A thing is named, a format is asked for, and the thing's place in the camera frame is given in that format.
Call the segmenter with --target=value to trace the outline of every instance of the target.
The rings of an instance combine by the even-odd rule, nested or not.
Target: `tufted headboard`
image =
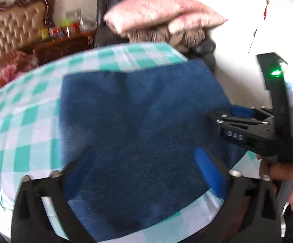
[[[41,38],[41,29],[53,27],[55,0],[15,0],[0,3],[0,56]]]

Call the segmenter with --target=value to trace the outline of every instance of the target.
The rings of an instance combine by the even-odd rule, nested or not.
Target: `wooden nightstand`
[[[60,59],[94,47],[96,31],[80,32],[68,37],[42,41],[31,45],[32,52],[37,56],[39,65]]]

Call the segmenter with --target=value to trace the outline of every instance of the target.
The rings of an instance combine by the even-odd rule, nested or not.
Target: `checkered sheet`
[[[128,72],[184,61],[187,59],[166,43],[121,44],[48,63],[0,89],[0,231],[10,236],[21,177],[45,178],[61,168],[58,114],[63,76],[99,70]],[[238,164],[245,175],[256,175],[259,161],[247,153]],[[65,237],[49,199],[43,202],[55,232]],[[206,226],[221,204],[208,191],[166,221],[109,241],[179,242]]]

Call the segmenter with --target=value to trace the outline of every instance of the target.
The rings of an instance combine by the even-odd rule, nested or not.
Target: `red floral blanket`
[[[20,76],[22,73],[37,67],[35,55],[21,51],[12,51],[0,58],[0,88]]]

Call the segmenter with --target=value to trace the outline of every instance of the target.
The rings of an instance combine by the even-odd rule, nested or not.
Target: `blue towel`
[[[63,165],[82,159],[64,196],[92,237],[99,242],[147,228],[204,194],[198,147],[235,165],[246,151],[219,139],[207,117],[230,107],[201,60],[66,76],[59,116]]]

